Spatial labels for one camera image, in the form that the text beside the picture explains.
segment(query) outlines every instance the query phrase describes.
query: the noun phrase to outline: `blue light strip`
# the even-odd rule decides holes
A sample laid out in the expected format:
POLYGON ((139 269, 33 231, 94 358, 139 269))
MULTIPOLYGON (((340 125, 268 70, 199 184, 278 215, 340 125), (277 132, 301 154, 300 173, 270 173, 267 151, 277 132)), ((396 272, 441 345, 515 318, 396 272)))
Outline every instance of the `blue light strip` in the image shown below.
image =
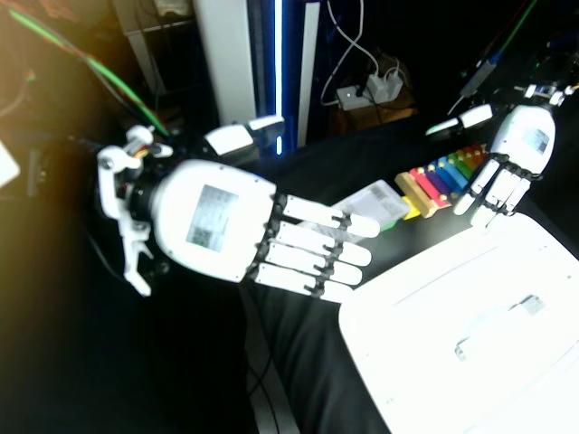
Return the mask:
MULTIPOLYGON (((281 114, 281 17, 282 17, 282 8, 281 3, 283 0, 275 0, 274 4, 274 14, 275 14, 275 24, 274 24, 274 32, 275 32, 275 114, 278 116, 282 116, 281 114)), ((281 155, 282 145, 281 145, 281 137, 277 138, 276 141, 276 153, 278 156, 281 155)))

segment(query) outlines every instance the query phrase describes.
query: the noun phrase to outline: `black fabric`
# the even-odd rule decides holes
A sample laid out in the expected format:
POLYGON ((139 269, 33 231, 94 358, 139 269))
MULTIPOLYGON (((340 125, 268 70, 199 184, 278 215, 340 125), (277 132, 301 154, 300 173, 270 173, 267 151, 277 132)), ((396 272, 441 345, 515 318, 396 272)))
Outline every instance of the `black fabric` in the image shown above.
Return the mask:
POLYGON ((78 216, 9 200, 0 279, 0 432, 254 432, 236 286, 177 270, 142 298, 78 216))
MULTIPOLYGON (((394 185, 399 172, 468 145, 459 139, 428 142, 423 134, 431 124, 430 119, 410 118, 248 168, 276 182, 284 193, 332 204, 380 178, 394 185)), ((559 240, 564 238, 532 203, 525 203, 524 211, 559 240)), ((456 217, 450 210, 428 220, 399 222, 376 239, 363 241, 373 253, 364 281, 467 227, 468 216, 456 217)), ((273 288, 254 286, 252 291, 301 432, 388 433, 339 331, 339 306, 273 288)))

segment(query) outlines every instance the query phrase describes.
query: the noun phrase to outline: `white robotic hand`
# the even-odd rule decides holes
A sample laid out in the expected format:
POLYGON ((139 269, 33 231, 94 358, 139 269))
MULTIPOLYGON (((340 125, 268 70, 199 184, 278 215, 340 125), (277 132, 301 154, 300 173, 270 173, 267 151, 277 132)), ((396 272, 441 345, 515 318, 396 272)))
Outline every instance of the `white robotic hand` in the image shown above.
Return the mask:
MULTIPOLYGON (((260 125, 279 130, 276 119, 258 121, 247 127, 251 137, 268 135, 260 125)), ((125 278, 141 295, 151 292, 138 273, 139 254, 151 256, 145 244, 151 226, 159 248, 170 259, 207 276, 231 282, 247 277, 334 302, 352 294, 351 287, 362 279, 358 267, 369 264, 370 251, 283 219, 314 222, 361 237, 375 237, 378 222, 279 193, 275 184, 257 175, 206 160, 184 161, 158 185, 147 188, 131 181, 134 176, 117 179, 125 170, 138 172, 142 167, 138 155, 152 144, 152 136, 144 137, 147 129, 138 128, 143 135, 138 143, 131 142, 134 134, 128 134, 129 145, 100 151, 99 180, 102 208, 119 221, 125 278), (119 184, 125 185, 122 197, 119 184)), ((230 132, 226 128, 210 133, 206 142, 224 145, 227 137, 232 141, 245 137, 243 144, 229 148, 248 146, 240 126, 232 126, 230 132)))
POLYGON ((549 110, 516 106, 501 124, 489 156, 457 201, 454 213, 464 214, 484 199, 470 223, 487 226, 498 214, 510 215, 546 167, 555 142, 555 122, 549 110))

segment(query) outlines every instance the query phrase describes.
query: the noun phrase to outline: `colorful xylophone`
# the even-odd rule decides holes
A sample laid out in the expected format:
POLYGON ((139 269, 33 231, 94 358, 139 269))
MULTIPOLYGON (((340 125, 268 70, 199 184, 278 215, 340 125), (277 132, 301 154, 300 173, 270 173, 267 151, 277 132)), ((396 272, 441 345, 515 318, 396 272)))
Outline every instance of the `colorful xylophone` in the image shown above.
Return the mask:
POLYGON ((451 206, 462 194, 486 153, 484 145, 467 146, 426 166, 398 174, 394 180, 411 206, 404 220, 418 215, 432 217, 438 210, 451 206))

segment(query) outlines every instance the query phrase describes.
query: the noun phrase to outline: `green wire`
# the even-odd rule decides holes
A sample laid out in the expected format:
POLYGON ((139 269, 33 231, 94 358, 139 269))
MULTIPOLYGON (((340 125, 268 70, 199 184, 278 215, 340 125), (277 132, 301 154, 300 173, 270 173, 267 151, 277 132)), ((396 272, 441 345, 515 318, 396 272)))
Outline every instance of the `green wire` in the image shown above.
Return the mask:
MULTIPOLYGON (((58 36, 51 33, 49 30, 42 27, 41 24, 35 22, 34 19, 28 18, 25 14, 18 12, 12 8, 9 8, 10 15, 24 27, 32 30, 33 32, 39 34, 43 38, 47 39, 48 41, 58 45, 59 47, 67 50, 73 47, 70 47, 69 44, 63 42, 58 36)), ((143 112, 143 114, 151 121, 151 123, 155 126, 155 128, 164 136, 170 136, 169 132, 163 125, 163 123, 155 116, 153 113, 143 102, 141 98, 138 97, 137 93, 133 89, 131 89, 127 83, 125 83, 121 78, 119 78, 113 71, 107 68, 105 65, 93 59, 89 56, 82 55, 82 59, 87 62, 92 68, 102 74, 107 80, 111 81, 115 86, 121 89, 130 99, 132 99, 138 106, 138 108, 143 112)))
POLYGON ((518 20, 517 25, 515 26, 515 28, 512 30, 512 32, 510 33, 510 35, 508 36, 507 40, 505 41, 505 43, 502 44, 502 46, 500 47, 500 50, 498 50, 498 53, 501 54, 503 51, 505 51, 505 49, 508 47, 508 45, 511 43, 511 41, 513 40, 513 38, 515 37, 515 35, 518 32, 518 29, 520 29, 521 25, 523 25, 523 22, 525 22, 525 20, 527 19, 527 16, 530 14, 531 10, 535 7, 536 2, 538 2, 538 0, 533 0, 531 2, 531 4, 528 6, 528 8, 526 9, 526 11, 521 15, 520 19, 518 20))

